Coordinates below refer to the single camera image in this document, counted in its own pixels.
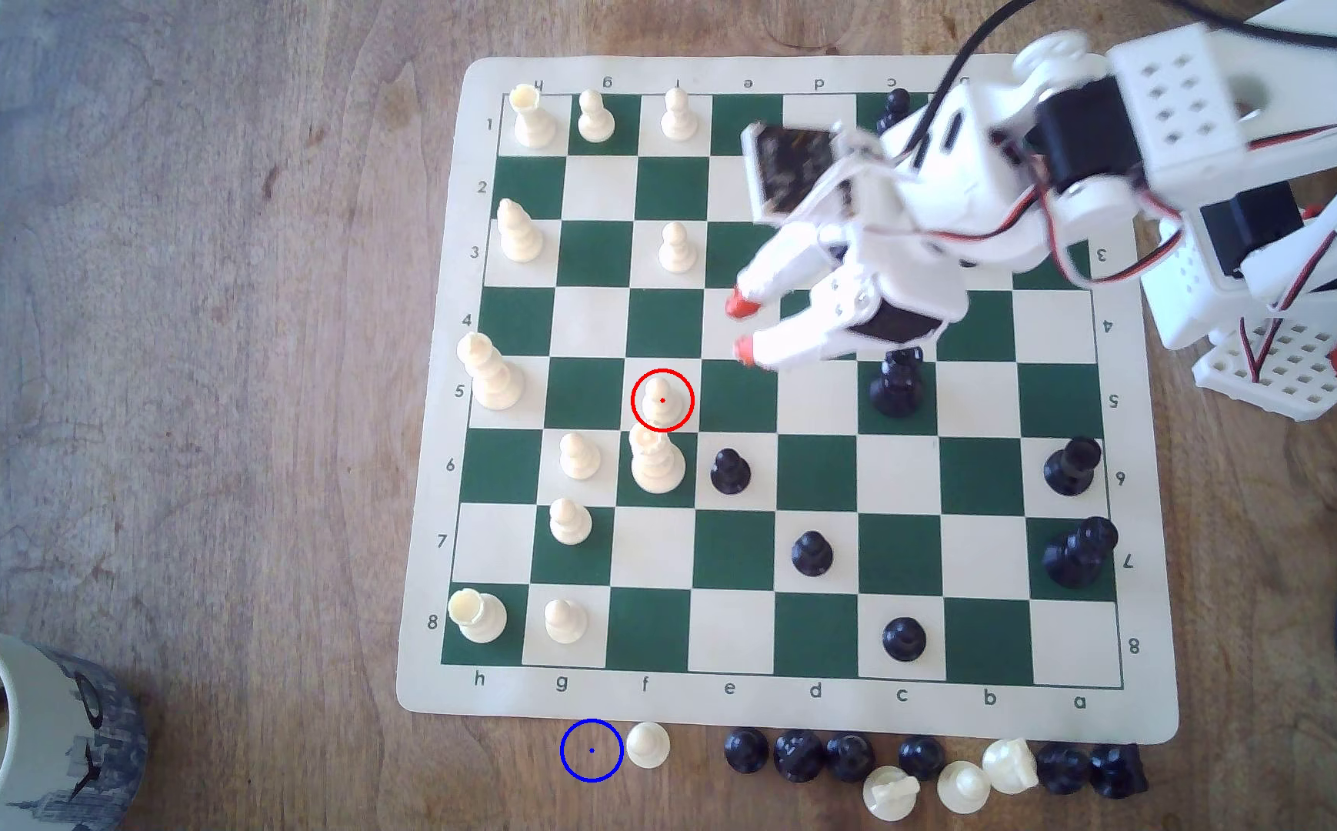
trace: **black pawn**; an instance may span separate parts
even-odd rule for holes
[[[1066,589],[1083,589],[1099,578],[1104,561],[1115,554],[1120,532],[1110,520],[1079,520],[1071,534],[1054,538],[1043,553],[1043,568]]]
[[[896,617],[884,627],[884,652],[897,661],[913,661],[925,652],[925,627],[915,617]]]
[[[900,770],[928,783],[945,767],[945,748],[932,736],[908,736],[900,743]]]
[[[1094,784],[1094,792],[1110,800],[1132,798],[1150,790],[1146,767],[1139,763],[1139,747],[1096,745],[1090,755],[1090,784]]]
[[[715,464],[710,465],[710,484],[722,494],[733,497],[751,484],[751,465],[733,449],[725,448],[715,454]]]
[[[790,564],[805,576],[824,576],[833,568],[833,546],[822,534],[808,530],[790,545]]]
[[[777,737],[777,771],[789,783],[810,783],[822,772],[828,751],[812,731],[786,731]]]
[[[838,733],[828,740],[828,770],[844,783],[862,783],[874,771],[874,747],[862,733]]]
[[[1043,478],[1048,486],[1066,497],[1076,497],[1090,489],[1094,469],[1100,465],[1100,442],[1079,437],[1068,440],[1043,465]]]
[[[1038,780],[1048,792],[1067,796],[1090,780],[1090,751],[1066,743],[1048,743],[1038,751]]]
[[[737,727],[725,736],[725,762],[737,774],[754,774],[766,766],[770,745],[755,727]]]

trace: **white chess piece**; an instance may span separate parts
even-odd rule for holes
[[[634,425],[627,446],[634,452],[634,481],[650,494],[667,494],[683,481],[683,453],[668,441],[668,433]]]
[[[566,497],[550,502],[550,536],[575,545],[591,536],[591,513]]]
[[[516,263],[528,263],[540,255],[547,236],[515,199],[499,200],[499,247]]]
[[[531,150],[540,150],[556,138],[556,120],[540,108],[540,90],[520,84],[509,90],[509,108],[515,111],[515,140]]]
[[[682,222],[664,224],[664,243],[659,246],[659,265],[668,274],[683,274],[694,267],[699,255],[694,251],[690,231]]]
[[[582,433],[560,437],[560,469],[572,480],[590,480],[603,465],[603,452]]]
[[[659,127],[671,142],[687,142],[694,138],[694,131],[699,128],[699,118],[690,110],[690,94],[682,87],[673,87],[664,95],[667,107]]]
[[[1023,739],[999,739],[981,752],[981,770],[992,787],[1004,794],[1020,794],[1038,784],[1038,760]]]
[[[920,780],[893,764],[876,767],[864,779],[864,807],[882,822],[900,822],[916,810]]]
[[[659,767],[668,759],[668,732],[655,721],[627,731],[627,759],[639,767]]]
[[[488,409],[509,409],[525,390],[525,375],[509,366],[487,334],[471,331],[459,342],[459,361],[473,378],[473,401]]]
[[[479,595],[475,589],[459,589],[448,597],[448,619],[459,625],[463,637],[473,643],[489,643],[504,632],[504,604],[493,595]]]
[[[576,643],[586,633],[586,609],[571,600],[547,604],[547,635],[556,643]]]
[[[987,804],[991,796],[992,783],[987,774],[969,762],[952,762],[940,772],[936,782],[936,794],[940,803],[951,808],[952,814],[975,814]]]
[[[588,88],[582,94],[579,103],[582,104],[582,118],[578,119],[578,132],[582,134],[582,138],[594,144],[611,139],[616,120],[612,119],[612,112],[603,106],[603,94]]]

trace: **black chess piece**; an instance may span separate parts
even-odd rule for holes
[[[945,768],[945,748],[933,736],[906,736],[900,743],[900,768],[928,783]]]
[[[737,727],[725,736],[725,762],[738,774],[754,774],[766,766],[770,745],[755,727]]]
[[[733,497],[751,484],[751,465],[733,448],[725,448],[715,454],[715,464],[710,465],[710,484],[722,494]]]
[[[1090,754],[1090,784],[1094,792],[1110,800],[1132,798],[1150,790],[1146,767],[1139,763],[1139,747],[1134,744],[1095,745]]]
[[[824,576],[833,568],[833,546],[816,530],[808,530],[790,545],[790,564],[805,576]]]
[[[925,398],[921,365],[925,353],[917,346],[897,349],[884,355],[878,377],[868,385],[869,403],[890,418],[905,418],[920,409]]]
[[[838,733],[828,740],[828,770],[844,783],[862,783],[874,771],[874,745],[862,733]]]
[[[925,627],[915,617],[896,617],[884,627],[884,652],[897,661],[913,661],[925,652]]]
[[[1110,520],[1079,520],[1071,534],[1055,537],[1043,553],[1043,568],[1066,589],[1083,589],[1099,578],[1104,560],[1115,554],[1120,532]]]
[[[1067,743],[1048,743],[1038,751],[1038,780],[1048,792],[1067,796],[1090,780],[1090,751]]]
[[[812,731],[786,731],[777,737],[777,772],[789,783],[810,783],[822,772],[828,751]]]
[[[1100,465],[1100,442],[1076,437],[1055,450],[1043,464],[1048,486],[1066,497],[1076,497],[1094,482],[1094,469]]]

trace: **white square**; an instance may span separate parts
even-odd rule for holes
[[[925,651],[913,661],[884,652],[884,627],[915,617],[925,631]],[[917,595],[860,595],[858,675],[865,679],[945,680],[945,599]]]
[[[636,155],[567,156],[562,219],[631,220],[636,200]]]
[[[627,290],[560,286],[550,317],[555,358],[622,358],[627,351]]]
[[[858,433],[858,362],[820,361],[777,377],[777,432],[809,437]]]
[[[612,585],[694,585],[694,509],[618,508],[612,514]]]
[[[858,437],[860,513],[940,513],[940,440]]]
[[[1012,291],[1020,363],[1092,363],[1094,298],[1087,291]]]
[[[762,672],[777,653],[777,593],[690,592],[690,671]]]
[[[1032,600],[1034,683],[1119,687],[1120,647],[1115,604]]]
[[[1027,600],[1028,521],[1021,516],[943,516],[940,592]]]
[[[529,583],[535,505],[463,502],[456,541],[455,583]]]
[[[1020,437],[1017,365],[941,361],[936,367],[936,430],[943,437]]]
[[[833,546],[833,568],[821,576],[805,576],[790,564],[790,545],[816,530]],[[809,595],[858,595],[858,516],[844,512],[778,510],[777,562],[771,589]]]
[[[586,480],[572,480],[560,468],[560,437],[567,433],[579,433],[603,454],[603,464]],[[535,486],[535,502],[550,504],[566,497],[592,508],[612,508],[616,504],[616,456],[622,449],[619,434],[616,430],[544,430],[540,438],[540,484]]]
[[[525,600],[525,651],[521,663],[545,667],[606,665],[606,621],[612,591],[606,585],[532,584]],[[556,643],[547,635],[547,604],[571,600],[586,612],[586,633],[576,643]]]

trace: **green square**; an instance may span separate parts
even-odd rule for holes
[[[694,514],[695,589],[771,591],[777,516],[757,510]]]
[[[858,676],[858,596],[777,593],[771,672],[802,679]]]
[[[857,510],[858,437],[779,434],[777,509]]]
[[[858,432],[878,434],[878,437],[933,437],[937,433],[936,373],[940,371],[940,362],[920,362],[924,399],[921,399],[920,407],[905,418],[884,416],[869,401],[868,387],[878,378],[878,361],[860,361],[858,363],[858,387],[853,391],[858,397]]]
[[[1104,437],[1103,407],[1148,406],[1103,398],[1100,369],[1095,363],[1019,363],[1017,407],[1028,438],[1066,440]]]
[[[555,307],[555,289],[485,286],[479,297],[479,330],[503,355],[550,355]]]
[[[683,481],[667,494],[650,494],[634,480],[634,449],[627,445],[627,432],[622,433],[622,444],[616,450],[616,504],[631,508],[694,508],[694,465],[698,453],[695,433],[675,430],[668,433],[668,441],[683,454]]]
[[[1034,600],[1115,600],[1115,557],[1104,560],[1100,576],[1083,589],[1066,589],[1044,570],[1043,554],[1048,542],[1067,537],[1078,525],[1079,520],[1028,517],[1028,595]]]
[[[858,516],[861,593],[940,596],[940,585],[939,516]]]
[[[552,358],[547,385],[547,428],[622,428],[622,358]]]
[[[1034,647],[1028,600],[945,600],[947,680],[1031,687]]]
[[[453,583],[448,597],[459,589],[472,589],[479,595],[493,595],[504,604],[504,632],[489,643],[473,643],[463,637],[457,624],[448,619],[447,601],[437,608],[437,625],[443,627],[443,663],[475,667],[517,667],[525,652],[525,604],[528,585],[504,583]]]
[[[690,669],[690,592],[612,589],[606,617],[608,671]]]
[[[710,155],[741,155],[741,130],[751,122],[781,124],[779,95],[717,95],[710,114]]]
[[[940,512],[1021,516],[1021,442],[941,437]]]
[[[971,291],[972,307],[940,335],[940,361],[1015,361],[1011,291]]]
[[[627,297],[627,357],[698,358],[702,326],[698,289],[634,289]]]
[[[1072,246],[1068,246],[1068,258],[1074,261],[1079,274],[1091,277],[1090,244],[1087,242],[1075,242]],[[1059,266],[1052,265],[1052,257],[1048,257],[1047,261],[1038,263],[1035,270],[1023,274],[1013,274],[1012,289],[1067,289],[1071,291],[1082,291],[1078,286],[1074,286],[1063,278],[1063,273],[1059,271]]]
[[[777,373],[739,361],[699,363],[699,429],[707,433],[777,432]]]
[[[603,95],[606,111],[612,114],[612,135],[603,143],[591,143],[582,138],[575,127],[582,120],[582,96],[571,96],[571,128],[567,139],[567,152],[571,155],[638,155],[638,127],[642,122],[640,95]]]
[[[540,441],[540,430],[469,428],[459,501],[533,504]]]
[[[550,532],[550,505],[535,508],[535,548],[531,583],[606,585],[612,576],[612,509],[588,508],[591,533],[575,545],[560,544]]]
[[[710,204],[710,160],[654,156],[638,160],[636,219],[703,220]]]
[[[560,196],[567,190],[567,156],[501,155],[493,160],[493,207],[515,199],[531,219],[560,219]]]
[[[777,230],[769,224],[711,222],[703,240],[703,286],[733,289],[741,270],[774,235]]]

